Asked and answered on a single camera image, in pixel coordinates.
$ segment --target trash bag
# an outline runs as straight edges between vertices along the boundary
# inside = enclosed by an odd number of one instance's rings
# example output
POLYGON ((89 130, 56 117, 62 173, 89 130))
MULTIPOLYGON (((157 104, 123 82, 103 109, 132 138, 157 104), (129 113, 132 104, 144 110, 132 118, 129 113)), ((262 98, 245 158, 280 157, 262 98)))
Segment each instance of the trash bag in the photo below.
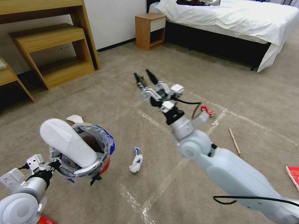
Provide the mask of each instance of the trash bag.
POLYGON ((107 169, 107 165, 109 165, 107 163, 110 162, 110 155, 112 155, 115 149, 113 137, 100 126, 89 123, 75 123, 72 128, 89 145, 89 147, 96 152, 97 160, 100 161, 99 164, 87 172, 74 174, 75 171, 81 169, 82 167, 51 146, 49 147, 50 161, 60 157, 61 167, 57 171, 73 183, 75 183, 78 178, 84 176, 90 179, 97 178, 97 180, 99 180, 99 174, 104 167, 104 170, 107 169))

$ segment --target white tissue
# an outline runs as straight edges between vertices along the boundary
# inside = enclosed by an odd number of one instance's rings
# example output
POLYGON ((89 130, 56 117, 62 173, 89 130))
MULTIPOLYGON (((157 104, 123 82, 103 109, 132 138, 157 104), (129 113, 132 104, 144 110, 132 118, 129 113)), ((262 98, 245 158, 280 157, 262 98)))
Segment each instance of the white tissue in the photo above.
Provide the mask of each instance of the white tissue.
POLYGON ((79 115, 72 115, 72 116, 69 116, 68 118, 66 118, 67 120, 69 121, 72 121, 74 123, 84 123, 83 120, 82 120, 82 117, 79 116, 79 115))
POLYGON ((140 170, 143 161, 143 155, 139 154, 139 150, 139 148, 135 147, 136 156, 132 162, 132 165, 129 166, 130 171, 133 173, 136 173, 140 170))

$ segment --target baseboard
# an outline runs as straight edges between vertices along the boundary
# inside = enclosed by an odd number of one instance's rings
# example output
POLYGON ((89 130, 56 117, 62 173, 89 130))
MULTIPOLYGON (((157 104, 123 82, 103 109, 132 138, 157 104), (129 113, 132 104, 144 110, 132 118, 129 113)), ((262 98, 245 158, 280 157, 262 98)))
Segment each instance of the baseboard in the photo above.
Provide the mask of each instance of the baseboard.
POLYGON ((136 38, 132 38, 132 39, 129 39, 129 40, 125 40, 125 41, 120 42, 120 43, 118 43, 118 44, 113 44, 113 45, 110 45, 110 46, 108 46, 108 47, 104 47, 104 48, 98 49, 97 52, 102 52, 102 51, 109 50, 109 49, 112 49, 112 48, 115 48, 115 47, 119 47, 119 46, 121 46, 121 45, 130 43, 130 42, 133 42, 133 41, 135 41, 135 40, 136 40, 136 38))

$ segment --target red book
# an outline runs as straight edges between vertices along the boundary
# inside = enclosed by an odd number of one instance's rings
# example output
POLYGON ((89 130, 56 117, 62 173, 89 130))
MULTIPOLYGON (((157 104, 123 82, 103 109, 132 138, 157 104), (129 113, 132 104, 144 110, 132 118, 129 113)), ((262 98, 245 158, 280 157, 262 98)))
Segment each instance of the red book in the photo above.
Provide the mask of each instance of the red book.
POLYGON ((37 224, 56 224, 56 223, 45 218, 44 216, 40 216, 40 219, 37 224))
POLYGON ((286 166, 286 170, 297 190, 299 191, 299 167, 286 166))

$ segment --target red candy wrapper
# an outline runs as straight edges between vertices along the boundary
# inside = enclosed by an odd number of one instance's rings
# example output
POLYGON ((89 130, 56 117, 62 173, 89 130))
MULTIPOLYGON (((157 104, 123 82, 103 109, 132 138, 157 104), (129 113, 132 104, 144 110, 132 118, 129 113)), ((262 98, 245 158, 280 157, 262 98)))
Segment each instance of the red candy wrapper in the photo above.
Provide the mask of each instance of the red candy wrapper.
POLYGON ((200 107, 200 109, 201 110, 205 110, 209 115, 210 115, 210 117, 213 117, 214 115, 215 115, 215 112, 214 111, 211 111, 211 110, 209 110, 207 107, 206 107, 206 105, 204 104, 204 105, 202 105, 201 107, 200 107))
POLYGON ((49 220, 49 219, 47 219, 44 216, 40 216, 40 219, 39 219, 39 221, 38 221, 37 224, 56 224, 56 223, 53 222, 53 221, 51 221, 51 220, 49 220))
POLYGON ((297 190, 299 191, 299 167, 286 166, 286 170, 297 190))

